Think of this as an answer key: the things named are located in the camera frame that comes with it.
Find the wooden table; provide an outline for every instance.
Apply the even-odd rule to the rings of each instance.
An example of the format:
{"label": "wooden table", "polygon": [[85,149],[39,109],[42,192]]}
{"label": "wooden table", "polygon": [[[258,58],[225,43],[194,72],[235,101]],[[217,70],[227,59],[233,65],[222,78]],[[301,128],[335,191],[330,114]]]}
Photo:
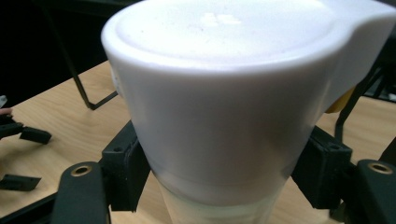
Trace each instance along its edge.
{"label": "wooden table", "polygon": [[[109,64],[102,63],[80,75],[92,102],[114,91]],[[62,172],[82,161],[99,161],[101,152],[129,120],[123,100],[117,96],[98,109],[88,109],[72,79],[14,106],[14,119],[48,131],[47,145],[21,140],[17,135],[0,141],[0,175],[42,177],[29,192],[0,190],[0,217],[57,191]],[[318,126],[328,133],[338,114],[323,115]],[[396,135],[396,104],[361,97],[346,121],[344,142],[354,149],[353,160],[378,159]],[[171,223],[153,175],[137,212],[115,212],[113,223]],[[336,223],[328,211],[313,209],[290,179],[283,189],[269,223]]]}

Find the hole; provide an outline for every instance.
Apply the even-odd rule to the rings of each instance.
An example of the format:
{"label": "hole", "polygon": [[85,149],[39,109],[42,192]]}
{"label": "hole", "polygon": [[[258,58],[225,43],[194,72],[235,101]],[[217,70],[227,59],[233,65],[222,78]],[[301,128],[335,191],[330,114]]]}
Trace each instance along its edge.
{"label": "hole", "polygon": [[336,150],[340,149],[340,147],[339,147],[339,146],[337,146],[337,145],[331,145],[331,146],[330,146],[330,148],[332,148],[332,149],[336,149]]}
{"label": "hole", "polygon": [[372,169],[373,171],[376,171],[377,173],[380,173],[383,175],[393,174],[392,169],[390,169],[388,166],[383,165],[381,163],[371,162],[371,163],[369,163],[369,168]]}
{"label": "hole", "polygon": [[72,171],[72,176],[82,176],[89,173],[92,170],[91,166],[83,165]]}

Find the dark background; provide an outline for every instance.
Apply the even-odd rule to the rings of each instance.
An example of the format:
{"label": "dark background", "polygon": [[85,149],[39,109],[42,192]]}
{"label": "dark background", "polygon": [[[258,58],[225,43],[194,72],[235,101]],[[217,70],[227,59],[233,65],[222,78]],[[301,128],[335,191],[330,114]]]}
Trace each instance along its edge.
{"label": "dark background", "polygon": [[[108,18],[49,11],[78,73],[106,60],[100,33]],[[11,107],[71,77],[49,22],[30,0],[0,6],[0,95]]]}

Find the black clamp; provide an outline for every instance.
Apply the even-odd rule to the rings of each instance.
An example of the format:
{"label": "black clamp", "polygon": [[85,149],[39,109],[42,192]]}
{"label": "black clamp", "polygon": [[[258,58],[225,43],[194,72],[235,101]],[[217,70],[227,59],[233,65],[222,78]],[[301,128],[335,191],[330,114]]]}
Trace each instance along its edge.
{"label": "black clamp", "polygon": [[108,207],[135,212],[150,171],[129,121],[103,150],[99,162],[81,162],[64,171],[51,224],[111,223]]}
{"label": "black clamp", "polygon": [[0,139],[19,133],[21,134],[20,139],[41,144],[47,144],[51,138],[51,134],[46,131],[26,127],[22,123],[16,122],[12,115],[0,115]]}
{"label": "black clamp", "polygon": [[40,177],[4,175],[0,180],[0,189],[30,191],[35,189],[40,180]]}
{"label": "black clamp", "polygon": [[396,223],[396,138],[381,158],[350,162],[352,149],[316,127],[291,175],[317,209],[346,224]]}

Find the cup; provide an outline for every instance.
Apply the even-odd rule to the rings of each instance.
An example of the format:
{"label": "cup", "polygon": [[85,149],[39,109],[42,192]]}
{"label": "cup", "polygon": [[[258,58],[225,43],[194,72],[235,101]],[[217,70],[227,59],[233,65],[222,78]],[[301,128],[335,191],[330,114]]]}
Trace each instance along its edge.
{"label": "cup", "polygon": [[[364,77],[391,22],[323,2],[148,0],[106,23],[114,83],[174,223],[265,223],[319,117]],[[361,57],[351,37],[373,27]]]}

